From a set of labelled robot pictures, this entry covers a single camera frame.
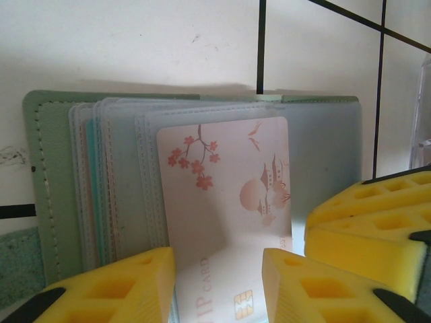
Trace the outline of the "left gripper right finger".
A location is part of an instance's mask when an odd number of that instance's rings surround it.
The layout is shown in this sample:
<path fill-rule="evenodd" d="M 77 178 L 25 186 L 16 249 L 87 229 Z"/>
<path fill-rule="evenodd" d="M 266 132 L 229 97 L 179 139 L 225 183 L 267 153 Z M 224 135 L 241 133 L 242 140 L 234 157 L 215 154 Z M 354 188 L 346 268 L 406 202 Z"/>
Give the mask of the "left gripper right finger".
<path fill-rule="evenodd" d="M 389 287 L 282 249 L 264 249 L 262 280 L 269 323 L 418 323 Z"/>

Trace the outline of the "green card holder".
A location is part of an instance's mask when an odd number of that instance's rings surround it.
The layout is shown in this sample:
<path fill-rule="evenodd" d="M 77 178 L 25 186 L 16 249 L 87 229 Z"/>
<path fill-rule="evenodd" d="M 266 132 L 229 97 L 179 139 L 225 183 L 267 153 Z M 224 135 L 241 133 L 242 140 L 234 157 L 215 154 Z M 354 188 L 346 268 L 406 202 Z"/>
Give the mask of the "green card holder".
<path fill-rule="evenodd" d="M 292 222 L 285 251 L 300 252 L 295 229 L 361 176 L 362 109 L 351 96 L 33 91 L 22 107 L 38 225 L 0 237 L 1 307 L 24 304 L 69 277 L 172 248 L 156 138 L 161 129 L 285 118 Z M 180 323 L 176 278 L 168 323 Z"/>

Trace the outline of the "pink floral card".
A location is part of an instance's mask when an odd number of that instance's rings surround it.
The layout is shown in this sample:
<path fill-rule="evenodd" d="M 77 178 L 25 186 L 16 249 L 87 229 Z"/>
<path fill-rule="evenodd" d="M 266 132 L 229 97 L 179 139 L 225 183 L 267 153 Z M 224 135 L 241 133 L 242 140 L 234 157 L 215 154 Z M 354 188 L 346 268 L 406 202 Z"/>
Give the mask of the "pink floral card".
<path fill-rule="evenodd" d="M 180 323 L 263 323 L 263 251 L 292 245 L 283 117 L 158 131 Z"/>

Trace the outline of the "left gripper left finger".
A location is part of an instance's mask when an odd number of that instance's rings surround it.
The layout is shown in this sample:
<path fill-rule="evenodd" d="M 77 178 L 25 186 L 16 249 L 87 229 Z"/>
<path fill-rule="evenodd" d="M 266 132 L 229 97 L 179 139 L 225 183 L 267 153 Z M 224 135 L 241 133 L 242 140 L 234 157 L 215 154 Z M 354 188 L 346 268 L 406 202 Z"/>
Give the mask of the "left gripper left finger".
<path fill-rule="evenodd" d="M 49 285 L 0 323 L 168 323 L 176 265 L 154 248 Z"/>

